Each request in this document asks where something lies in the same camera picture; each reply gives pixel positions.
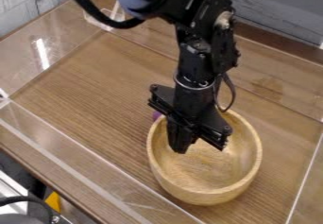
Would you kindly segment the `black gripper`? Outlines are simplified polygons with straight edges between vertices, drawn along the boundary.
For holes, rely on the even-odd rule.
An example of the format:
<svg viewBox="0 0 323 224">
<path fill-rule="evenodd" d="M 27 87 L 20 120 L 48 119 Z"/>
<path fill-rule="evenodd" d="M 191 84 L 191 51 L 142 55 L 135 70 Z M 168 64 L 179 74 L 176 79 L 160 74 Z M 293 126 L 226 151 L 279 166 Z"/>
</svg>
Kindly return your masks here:
<svg viewBox="0 0 323 224">
<path fill-rule="evenodd" d="M 170 147 L 184 154 L 198 139 L 219 151 L 227 146 L 233 127 L 219 113 L 215 92 L 218 82 L 206 81 L 198 86 L 175 80 L 175 87 L 150 86 L 150 106 L 167 117 Z"/>
</svg>

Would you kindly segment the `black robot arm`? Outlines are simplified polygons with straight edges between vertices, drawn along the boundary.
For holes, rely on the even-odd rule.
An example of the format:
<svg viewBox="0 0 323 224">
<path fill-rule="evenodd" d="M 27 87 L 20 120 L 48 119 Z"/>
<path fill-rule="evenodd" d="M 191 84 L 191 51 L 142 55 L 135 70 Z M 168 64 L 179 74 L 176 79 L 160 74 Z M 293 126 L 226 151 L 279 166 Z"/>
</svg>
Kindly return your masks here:
<svg viewBox="0 0 323 224">
<path fill-rule="evenodd" d="M 222 114 L 219 87 L 233 83 L 229 71 L 239 64 L 231 0 L 118 0 L 132 16 L 124 21 L 108 17 L 91 0 L 75 0 L 104 25 L 130 29 L 159 17 L 175 27 L 179 48 L 174 87 L 150 86 L 150 106 L 167 117 L 170 146 L 186 153 L 197 140 L 225 149 L 233 128 Z"/>
</svg>

